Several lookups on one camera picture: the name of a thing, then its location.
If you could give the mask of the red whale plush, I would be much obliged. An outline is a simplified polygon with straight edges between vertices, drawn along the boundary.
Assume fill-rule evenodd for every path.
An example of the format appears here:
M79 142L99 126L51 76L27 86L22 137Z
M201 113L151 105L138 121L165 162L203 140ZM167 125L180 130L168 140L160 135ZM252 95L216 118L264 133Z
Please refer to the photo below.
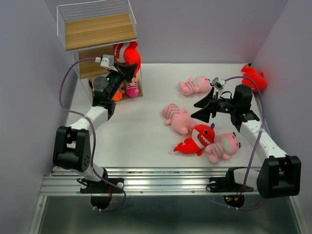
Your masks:
M141 56L137 50L138 43L136 41L118 43L113 45L113 55L117 62L126 65L136 64L137 68L134 73L133 82L138 82L141 67Z

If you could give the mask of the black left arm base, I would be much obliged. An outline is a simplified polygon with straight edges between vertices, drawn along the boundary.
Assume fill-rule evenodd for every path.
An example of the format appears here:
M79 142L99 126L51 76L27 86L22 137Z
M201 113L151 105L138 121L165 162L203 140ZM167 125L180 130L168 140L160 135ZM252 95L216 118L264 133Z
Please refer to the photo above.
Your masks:
M80 193L90 195L90 204L94 211L107 213L121 208L126 200L124 191L124 178L109 178L104 169L103 176L109 183L100 181L90 181L85 178L78 178Z

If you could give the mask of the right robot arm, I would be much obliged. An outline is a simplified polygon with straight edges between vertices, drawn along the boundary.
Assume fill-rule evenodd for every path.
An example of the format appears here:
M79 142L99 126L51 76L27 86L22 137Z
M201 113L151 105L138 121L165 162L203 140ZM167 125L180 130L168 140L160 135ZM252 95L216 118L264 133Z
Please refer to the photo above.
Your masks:
M264 130L264 119L251 110L252 98L252 89L243 84L236 86L231 98L210 91L194 104L199 111L191 116L208 123L217 113L230 114L233 126L253 147L252 155L262 161L259 171L250 166L229 168L224 178L227 189L236 190L242 185L257 190L264 199L296 196L300 191L301 161L282 150Z

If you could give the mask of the boy doll magenta striped shirt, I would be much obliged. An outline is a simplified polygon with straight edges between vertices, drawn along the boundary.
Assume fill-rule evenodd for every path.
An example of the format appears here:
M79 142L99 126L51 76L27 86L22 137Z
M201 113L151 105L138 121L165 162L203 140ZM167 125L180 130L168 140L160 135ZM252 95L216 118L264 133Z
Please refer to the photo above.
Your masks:
M131 98L138 96L138 78L133 78L130 83L126 84L125 92Z

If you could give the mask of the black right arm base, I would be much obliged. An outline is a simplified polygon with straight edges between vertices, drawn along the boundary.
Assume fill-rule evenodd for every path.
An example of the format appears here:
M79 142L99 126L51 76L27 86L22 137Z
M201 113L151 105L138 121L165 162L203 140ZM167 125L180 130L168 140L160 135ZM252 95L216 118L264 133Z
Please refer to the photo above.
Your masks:
M253 192L254 189L248 186L244 188L243 185L234 181L234 172L238 172L239 169L245 169L245 167L232 167L223 177L209 178L206 190L212 193L226 193L223 199L229 208L247 210L247 208L242 208L245 202L244 192Z

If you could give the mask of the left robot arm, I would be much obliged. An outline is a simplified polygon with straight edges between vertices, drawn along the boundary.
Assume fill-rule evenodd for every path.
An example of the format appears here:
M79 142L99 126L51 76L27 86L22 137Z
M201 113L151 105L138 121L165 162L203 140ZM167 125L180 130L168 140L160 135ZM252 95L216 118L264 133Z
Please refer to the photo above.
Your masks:
M96 128L114 114L114 95L124 82L130 82L137 65L114 64L109 74L98 77L92 84L93 103L86 114L75 112L81 118L70 126L60 126L56 131L53 165L76 172L92 182L97 192L108 188L107 172L94 163Z

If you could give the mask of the boy doll orange pants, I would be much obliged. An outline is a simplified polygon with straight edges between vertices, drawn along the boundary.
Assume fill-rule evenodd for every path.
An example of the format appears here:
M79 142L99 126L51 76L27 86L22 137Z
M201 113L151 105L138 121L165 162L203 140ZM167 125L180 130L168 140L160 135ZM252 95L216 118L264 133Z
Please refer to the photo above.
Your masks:
M122 88L119 88L117 92L115 93L115 95L113 96L113 101L122 100L122 96L124 95L124 93L125 93L125 90L123 90Z

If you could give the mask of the boy doll magenta pants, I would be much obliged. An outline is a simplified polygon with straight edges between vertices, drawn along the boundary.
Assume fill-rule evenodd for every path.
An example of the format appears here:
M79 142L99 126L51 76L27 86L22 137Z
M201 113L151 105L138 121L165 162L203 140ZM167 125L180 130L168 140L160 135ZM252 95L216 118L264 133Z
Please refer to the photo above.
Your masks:
M89 78L88 84L90 86L92 96L94 96L94 81L97 79L97 77L91 77Z

